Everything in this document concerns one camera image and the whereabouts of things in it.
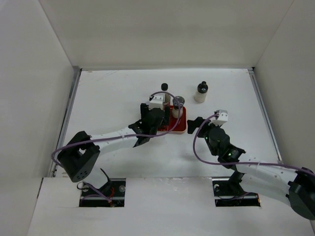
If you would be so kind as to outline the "clear top salt grinder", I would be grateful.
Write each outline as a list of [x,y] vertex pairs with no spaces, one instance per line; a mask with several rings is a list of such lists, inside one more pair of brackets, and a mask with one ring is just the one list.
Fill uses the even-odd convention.
[[185,99],[182,96],[176,96],[175,98],[173,98],[172,103],[172,116],[174,118],[181,118],[183,115],[183,106],[185,104]]

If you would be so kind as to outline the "soy sauce bottle black cap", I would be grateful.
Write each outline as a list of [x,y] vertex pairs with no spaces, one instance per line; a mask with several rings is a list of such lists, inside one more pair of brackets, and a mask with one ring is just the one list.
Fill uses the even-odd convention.
[[[167,83],[162,83],[161,84],[161,90],[164,92],[168,92],[168,84]],[[163,108],[165,109],[165,107],[170,106],[170,99],[171,96],[167,93],[164,93],[164,99],[163,99]]]

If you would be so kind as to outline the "black top sugar shaker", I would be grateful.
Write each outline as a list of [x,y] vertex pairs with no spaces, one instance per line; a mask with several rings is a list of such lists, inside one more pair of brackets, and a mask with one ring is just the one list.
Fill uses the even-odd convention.
[[199,83],[196,93],[194,95],[194,100],[198,103],[203,103],[206,100],[208,89],[209,87],[206,81],[202,81],[201,83]]

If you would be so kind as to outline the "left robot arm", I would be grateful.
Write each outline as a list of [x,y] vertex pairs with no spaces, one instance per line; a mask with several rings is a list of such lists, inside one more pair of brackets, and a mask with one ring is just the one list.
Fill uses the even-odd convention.
[[146,144],[169,122],[169,116],[169,107],[147,109],[140,120],[116,132],[92,136],[80,131],[68,147],[59,152],[57,160],[72,182],[84,182],[98,195],[105,196],[110,192],[110,180],[106,172],[96,166],[97,160],[107,153]]

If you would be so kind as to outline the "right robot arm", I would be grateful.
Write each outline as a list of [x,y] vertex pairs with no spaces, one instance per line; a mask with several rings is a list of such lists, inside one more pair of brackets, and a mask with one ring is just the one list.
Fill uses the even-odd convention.
[[278,163],[266,163],[250,157],[245,150],[234,146],[222,129],[219,114],[207,119],[188,120],[188,133],[205,140],[216,162],[197,157],[204,164],[223,166],[233,170],[228,189],[233,194],[252,192],[282,202],[298,215],[315,219],[315,174],[308,168]]

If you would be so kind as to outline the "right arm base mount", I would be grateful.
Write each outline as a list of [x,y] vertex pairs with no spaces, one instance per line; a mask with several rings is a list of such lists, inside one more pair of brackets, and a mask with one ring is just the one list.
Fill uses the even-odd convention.
[[246,192],[240,186],[243,174],[212,178],[216,207],[260,207],[259,195]]

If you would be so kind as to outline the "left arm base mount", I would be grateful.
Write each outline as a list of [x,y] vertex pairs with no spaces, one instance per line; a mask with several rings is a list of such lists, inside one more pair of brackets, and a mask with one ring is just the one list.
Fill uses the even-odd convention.
[[102,168],[97,168],[84,181],[77,184],[81,191],[79,207],[124,207],[125,178],[110,178]]

